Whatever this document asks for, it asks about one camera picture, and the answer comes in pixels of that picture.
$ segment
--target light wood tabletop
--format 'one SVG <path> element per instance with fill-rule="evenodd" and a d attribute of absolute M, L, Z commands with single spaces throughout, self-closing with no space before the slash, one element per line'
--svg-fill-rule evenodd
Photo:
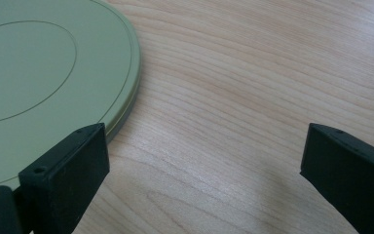
<path fill-rule="evenodd" d="M 356 233 L 300 173 L 309 123 L 374 146 L 374 0 L 111 0 L 142 77 L 74 233 Z"/>

